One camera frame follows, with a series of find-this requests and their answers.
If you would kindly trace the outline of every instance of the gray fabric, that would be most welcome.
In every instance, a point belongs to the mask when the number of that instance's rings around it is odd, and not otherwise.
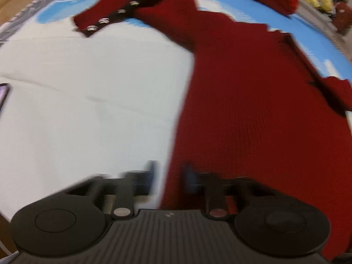
[[[5,258],[1,258],[0,259],[0,264],[9,264],[9,263],[11,263],[11,261],[13,259],[15,259],[18,256],[18,254],[19,254],[18,251],[16,251],[15,253],[13,253],[10,256],[7,256]]]

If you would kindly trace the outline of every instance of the silver button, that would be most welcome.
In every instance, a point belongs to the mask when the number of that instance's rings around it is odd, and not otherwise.
[[[214,208],[209,212],[209,214],[215,218],[222,218],[227,216],[227,211],[221,208]]]
[[[119,207],[119,208],[114,209],[114,214],[116,216],[123,217],[123,216],[130,215],[131,211],[128,208],[126,208],[126,207]]]
[[[138,5],[139,5],[139,2],[138,2],[138,1],[131,1],[131,2],[130,2],[130,5],[131,5],[131,6],[138,6]]]
[[[98,22],[99,22],[99,24],[108,24],[110,22],[110,20],[108,18],[102,18]]]
[[[87,31],[96,31],[98,29],[97,26],[88,26]]]

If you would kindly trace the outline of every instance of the yellow fruit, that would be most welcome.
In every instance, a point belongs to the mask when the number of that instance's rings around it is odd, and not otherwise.
[[[325,11],[325,12],[330,12],[333,8],[333,2],[332,0],[319,0],[320,4],[321,4],[321,8]]]
[[[320,3],[318,0],[306,0],[309,4],[311,4],[313,7],[318,8],[320,7]]]

